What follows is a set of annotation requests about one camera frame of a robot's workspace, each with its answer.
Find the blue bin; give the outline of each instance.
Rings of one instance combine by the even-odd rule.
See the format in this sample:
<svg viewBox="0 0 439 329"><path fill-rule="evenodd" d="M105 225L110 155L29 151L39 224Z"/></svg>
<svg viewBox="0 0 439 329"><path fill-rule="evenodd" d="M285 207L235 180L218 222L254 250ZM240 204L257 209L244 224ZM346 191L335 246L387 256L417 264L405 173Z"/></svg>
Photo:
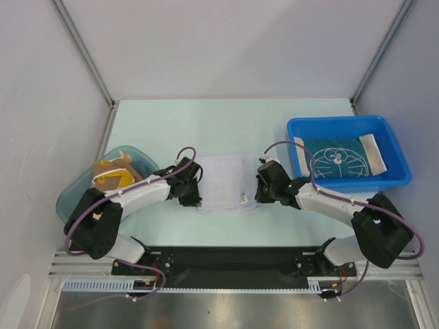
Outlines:
<svg viewBox="0 0 439 329"><path fill-rule="evenodd" d="M403 152L393 135L388 122L377 115L356 117L297 118L287 124L288 136L300 138L349 138L373 134L379 151L387 167L381 175L365 178L316 178L316 183L339 192L378 192L391 186L406 185L412 179ZM294 170L300 171L296 146L292 145Z"/></svg>
<svg viewBox="0 0 439 329"><path fill-rule="evenodd" d="M127 153L132 161L142 161L150 175L158 170L157 164L152 161L146 154L139 151L132 146L119 146L109 151L102 159L112 160L120 157L120 151ZM90 167L83 173L77 180L69 185L60 194L58 201L56 202L56 212L63 222L67 222L75 210L78 202L81 200L82 195L93 185L91 180L93 178L93 168Z"/></svg>

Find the reflective floor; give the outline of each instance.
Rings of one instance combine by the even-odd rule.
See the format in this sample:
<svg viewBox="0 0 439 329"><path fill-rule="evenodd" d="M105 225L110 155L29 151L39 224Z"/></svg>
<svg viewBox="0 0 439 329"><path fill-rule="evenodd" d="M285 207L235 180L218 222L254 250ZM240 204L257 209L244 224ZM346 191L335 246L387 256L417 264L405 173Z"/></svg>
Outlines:
<svg viewBox="0 0 439 329"><path fill-rule="evenodd" d="M52 329L419 328L404 281L364 282L341 302L317 295L159 293L133 303L62 293Z"/></svg>

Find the white table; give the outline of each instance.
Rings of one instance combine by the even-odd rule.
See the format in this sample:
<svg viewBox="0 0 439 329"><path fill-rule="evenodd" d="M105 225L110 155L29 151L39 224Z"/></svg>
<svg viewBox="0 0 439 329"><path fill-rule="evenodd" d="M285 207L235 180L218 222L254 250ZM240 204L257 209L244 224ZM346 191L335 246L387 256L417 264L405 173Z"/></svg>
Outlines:
<svg viewBox="0 0 439 329"><path fill-rule="evenodd" d="M199 156L251 153L255 158L276 141L287 140L294 117L352 115L348 99L184 99L121 101L107 151L134 146L160 168L174 163L184 146ZM292 174L289 147L277 156ZM299 246L321 245L353 231L323 215L280 204L264 204L252 212L201 215L178 201L153 204L128 217L121 232L146 245Z"/></svg>

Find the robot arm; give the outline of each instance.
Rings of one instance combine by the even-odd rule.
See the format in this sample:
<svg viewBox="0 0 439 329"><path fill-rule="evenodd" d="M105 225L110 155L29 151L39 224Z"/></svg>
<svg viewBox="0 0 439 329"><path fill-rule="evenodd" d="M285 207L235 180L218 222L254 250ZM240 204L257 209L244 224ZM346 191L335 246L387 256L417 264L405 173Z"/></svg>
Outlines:
<svg viewBox="0 0 439 329"><path fill-rule="evenodd" d="M314 189L309 180L291 180L277 160L269 160L258 168L259 203L279 201L283 206L299 210L313 210L332 217L352 227L355 236L345 239L329 239L321 248L327 266L338 267L357 260L369 260L378 267L388 268L405 246L412 240L413 232L388 215L366 207L328 198L320 191L350 198L318 186ZM392 202L384 195L376 194L372 199L356 198L379 206L399 215Z"/></svg>
<svg viewBox="0 0 439 329"><path fill-rule="evenodd" d="M96 188L90 188L83 194L67 221L64 233L67 235L73 223L95 202L125 190L124 193L104 202L85 217L73 232L71 240L92 259L109 256L137 263L147 251L147 247L135 238L128 238L118 233L121 220L145 206L175 197L178 198L182 206L197 206L201 198L195 176L201 167L196 162L192 162L185 170L170 178L146 184L159 176L163 177L169 172L183 168L189 161L188 158L184 157L176 167L171 166L156 171L154 175L130 185L128 188L106 191L105 193Z"/></svg>

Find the teal bin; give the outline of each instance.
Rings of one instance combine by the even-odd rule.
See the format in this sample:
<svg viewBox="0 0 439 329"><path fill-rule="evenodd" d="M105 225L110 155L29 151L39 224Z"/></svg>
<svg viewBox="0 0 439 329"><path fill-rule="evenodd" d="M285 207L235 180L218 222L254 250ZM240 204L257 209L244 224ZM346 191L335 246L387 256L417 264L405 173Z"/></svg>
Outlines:
<svg viewBox="0 0 439 329"><path fill-rule="evenodd" d="M131 157L132 161L142 161L147 167L149 175L152 175L153 172L158 170L157 164L151 160L150 157L132 146L116 147L115 149L109 151L102 159L112 160L118 158L120 157L120 151L127 153ZM56 212L63 222L66 223L69 220L70 215L75 210L75 207L77 206L84 192L90 187L93 187L91 184L92 179L93 168L90 167L60 194L58 201L56 202Z"/></svg>

